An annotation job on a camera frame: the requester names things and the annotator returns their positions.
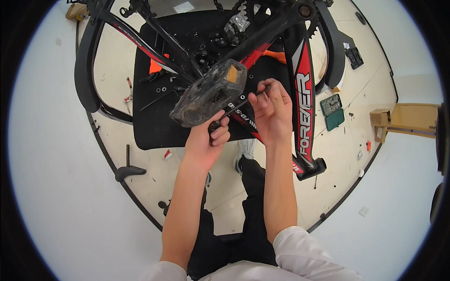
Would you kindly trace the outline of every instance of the black mat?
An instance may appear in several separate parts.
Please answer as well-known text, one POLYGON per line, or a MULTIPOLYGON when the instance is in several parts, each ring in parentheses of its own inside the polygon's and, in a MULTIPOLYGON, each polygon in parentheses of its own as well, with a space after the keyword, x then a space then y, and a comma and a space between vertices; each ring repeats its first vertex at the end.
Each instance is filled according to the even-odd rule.
MULTIPOLYGON (((159 18, 161 25, 167 32, 175 35, 180 44, 189 50, 198 50, 202 42, 206 42, 208 52, 220 52, 223 55, 232 50, 232 47, 218 47, 214 43, 214 38, 219 27, 231 17, 231 11, 198 11, 192 13, 180 13, 159 18)), ((144 24, 140 30, 141 37, 153 46, 156 32, 148 25, 144 24)), ((270 48, 273 51, 282 51, 282 46, 274 44, 270 48)), ((165 44, 164 53, 170 55, 170 59, 180 63, 180 59, 174 51, 165 44)), ((149 75, 150 58, 140 49, 136 51, 135 74, 134 74, 134 97, 133 97, 133 123, 134 135, 137 146, 140 149, 148 150, 161 147, 184 147, 190 129, 183 128, 169 117, 170 111, 178 102, 179 97, 172 92, 163 97, 153 105, 140 111, 145 105, 158 98, 163 92, 157 93, 157 88, 166 87, 171 91, 174 86, 183 86, 176 80, 170 83, 170 74, 165 74, 156 81, 140 83, 141 78, 149 75)), ((285 88, 288 88, 288 72, 286 65, 279 63, 274 58, 261 57, 249 70, 248 75, 253 75, 253 79, 247 78, 244 91, 246 96, 249 91, 255 91, 259 81, 267 78, 279 80, 285 88)), ((232 120, 229 124, 231 133, 230 140, 252 138, 237 122, 232 120)))

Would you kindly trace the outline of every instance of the hand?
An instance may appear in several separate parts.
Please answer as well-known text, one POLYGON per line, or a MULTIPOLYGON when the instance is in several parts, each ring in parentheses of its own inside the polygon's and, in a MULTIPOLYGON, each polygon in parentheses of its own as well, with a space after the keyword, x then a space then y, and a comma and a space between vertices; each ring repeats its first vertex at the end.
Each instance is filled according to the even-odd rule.
POLYGON ((222 153, 224 144, 230 138, 228 131, 228 122, 230 119, 225 117, 220 121, 221 127, 211 133, 208 133, 209 125, 219 120, 225 114, 225 110, 216 113, 210 120, 193 127, 186 141, 183 161, 191 161, 193 165, 198 166, 202 171, 209 171, 222 153))
POLYGON ((266 148, 276 143, 289 143, 292 137, 292 101, 283 85, 273 79, 258 83, 258 91, 270 85, 270 90, 256 96, 248 95, 255 111, 255 124, 266 148))

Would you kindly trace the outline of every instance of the tiled floor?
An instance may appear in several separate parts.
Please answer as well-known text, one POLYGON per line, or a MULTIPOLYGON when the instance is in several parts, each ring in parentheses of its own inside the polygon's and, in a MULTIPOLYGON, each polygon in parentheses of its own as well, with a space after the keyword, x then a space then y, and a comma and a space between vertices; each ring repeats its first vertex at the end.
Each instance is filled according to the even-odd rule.
MULTIPOLYGON (((185 0, 151 0, 152 11, 157 17, 174 14, 174 7, 185 0)), ((191 11, 215 9, 212 0, 191 0, 191 11)), ((233 1, 219 1, 225 9, 231 9, 233 1)), ((119 15, 120 7, 128 7, 128 1, 116 0, 112 12, 119 15)), ((297 203, 298 225, 308 229, 316 223, 322 213, 332 208, 348 191, 358 177, 359 170, 365 168, 378 144, 374 142, 374 132, 370 126, 369 112, 376 108, 393 108, 396 95, 389 75, 389 67, 384 54, 369 26, 362 25, 355 16, 357 9, 349 0, 336 0, 330 8, 338 29, 355 41, 364 65, 352 70, 347 61, 342 91, 339 93, 345 112, 345 122, 328 132, 324 116, 317 108, 313 156, 322 157, 327 169, 316 178, 299 182, 294 178, 297 203), (372 142, 372 150, 366 151, 365 144, 372 142), (363 157, 357 160, 359 152, 363 157)), ((137 14, 124 19, 139 30, 144 20, 137 14)), ((312 57, 316 81, 326 61, 326 49, 319 32, 311 41, 312 57)), ((136 47, 128 39, 105 25, 96 60, 94 80, 101 98, 110 106, 127 112, 123 99, 130 93, 126 78, 133 81, 136 47)), ((316 104, 333 93, 327 90, 316 98, 316 104)), ((180 160, 177 149, 167 161, 163 160, 164 149, 142 151, 134 142, 133 128, 117 121, 106 119, 98 113, 93 118, 101 126, 99 134, 116 167, 126 164, 126 144, 130 144, 130 163, 147 169, 141 176, 131 176, 126 183, 150 214, 164 224, 159 201, 168 202, 173 191, 176 172, 180 160)), ((246 198, 239 174, 232 162, 237 153, 237 143, 225 145, 224 153, 212 168, 212 182, 208 189, 205 207, 214 216, 215 234, 240 232, 244 221, 241 202, 246 198)), ((265 167, 265 150, 257 144, 255 158, 265 167)))

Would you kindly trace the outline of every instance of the forearm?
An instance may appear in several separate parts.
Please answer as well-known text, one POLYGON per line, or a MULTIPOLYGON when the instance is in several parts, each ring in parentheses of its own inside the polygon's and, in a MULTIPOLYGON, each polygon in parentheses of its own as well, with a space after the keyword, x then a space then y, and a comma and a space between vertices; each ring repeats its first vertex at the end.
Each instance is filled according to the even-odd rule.
POLYGON ((297 225, 297 200, 292 177, 291 141, 266 147, 264 222, 273 243, 283 229, 297 225))
POLYGON ((207 173, 194 161, 183 159, 162 229, 161 261, 176 263, 185 270, 197 239, 207 173))

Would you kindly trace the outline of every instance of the black pants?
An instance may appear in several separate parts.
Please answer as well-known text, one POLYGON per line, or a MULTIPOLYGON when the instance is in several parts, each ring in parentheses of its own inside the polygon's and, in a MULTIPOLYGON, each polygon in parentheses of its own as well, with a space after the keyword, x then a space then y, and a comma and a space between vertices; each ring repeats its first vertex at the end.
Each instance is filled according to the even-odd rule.
POLYGON ((198 280, 228 263, 240 260, 277 266, 274 248, 267 240, 264 224, 263 199, 266 170, 261 168, 255 160, 244 157, 239 161, 239 165, 243 173, 242 183, 247 192, 247 199, 242 202, 245 213, 242 235, 234 243, 226 243, 219 236, 215 236, 212 214, 204 209, 205 200, 203 200, 197 240, 187 270, 193 280, 198 280))

